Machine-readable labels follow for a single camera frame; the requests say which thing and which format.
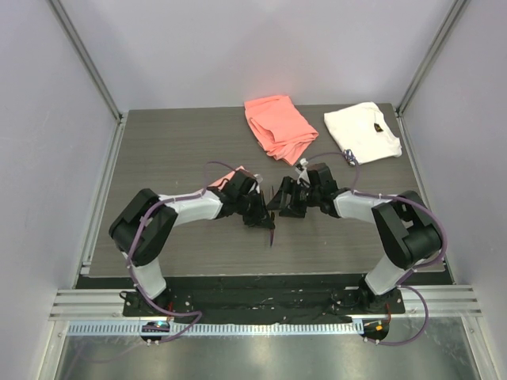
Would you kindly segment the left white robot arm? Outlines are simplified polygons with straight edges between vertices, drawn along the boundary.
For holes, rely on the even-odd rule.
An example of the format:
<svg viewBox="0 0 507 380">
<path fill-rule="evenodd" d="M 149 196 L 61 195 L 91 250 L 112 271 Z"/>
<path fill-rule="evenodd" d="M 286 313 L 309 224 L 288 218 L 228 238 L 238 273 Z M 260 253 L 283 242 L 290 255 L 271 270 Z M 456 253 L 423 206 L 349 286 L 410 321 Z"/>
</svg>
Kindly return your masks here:
<svg viewBox="0 0 507 380">
<path fill-rule="evenodd" d="M 244 225 L 275 230 L 257 176 L 239 167 L 194 193 L 159 195 L 140 190 L 109 227 L 140 293 L 141 306 L 153 316 L 163 314 L 170 293 L 158 256 L 173 228 L 201 220 L 239 215 Z"/>
</svg>

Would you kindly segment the pink satin napkin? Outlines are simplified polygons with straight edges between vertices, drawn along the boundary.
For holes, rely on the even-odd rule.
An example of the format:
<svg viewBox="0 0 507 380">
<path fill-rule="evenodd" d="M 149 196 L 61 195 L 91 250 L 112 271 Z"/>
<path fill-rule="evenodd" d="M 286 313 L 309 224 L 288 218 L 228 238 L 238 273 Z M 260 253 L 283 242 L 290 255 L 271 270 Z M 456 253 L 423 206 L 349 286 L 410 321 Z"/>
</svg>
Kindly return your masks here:
<svg viewBox="0 0 507 380">
<path fill-rule="evenodd" d="M 243 166 L 239 166 L 237 168 L 235 168 L 234 170 L 230 171 L 227 175 L 215 180 L 214 182 L 210 183 L 208 185 L 209 188 L 218 188 L 218 189 L 221 189 L 225 186 L 225 184 L 234 176 L 234 174 L 236 172 L 238 172 L 239 170 L 243 170 L 244 167 Z"/>
</svg>

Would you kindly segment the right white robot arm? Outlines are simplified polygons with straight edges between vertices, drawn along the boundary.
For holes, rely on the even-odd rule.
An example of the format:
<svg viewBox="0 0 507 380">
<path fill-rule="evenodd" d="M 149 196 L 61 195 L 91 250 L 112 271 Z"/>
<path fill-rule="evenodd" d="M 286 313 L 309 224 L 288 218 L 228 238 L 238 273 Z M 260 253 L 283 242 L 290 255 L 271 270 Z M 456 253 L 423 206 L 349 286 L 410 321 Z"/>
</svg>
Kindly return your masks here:
<svg viewBox="0 0 507 380">
<path fill-rule="evenodd" d="M 296 172 L 297 178 L 283 178 L 267 204 L 268 210 L 302 219 L 309 207 L 317 207 L 336 219 L 356 219 L 376 226 L 384 254 L 360 280 L 354 307 L 369 313 L 378 311 L 405 279 L 429 265 L 430 257 L 444 254 L 444 229 L 416 192 L 375 196 L 340 188 L 325 163 L 302 161 Z"/>
</svg>

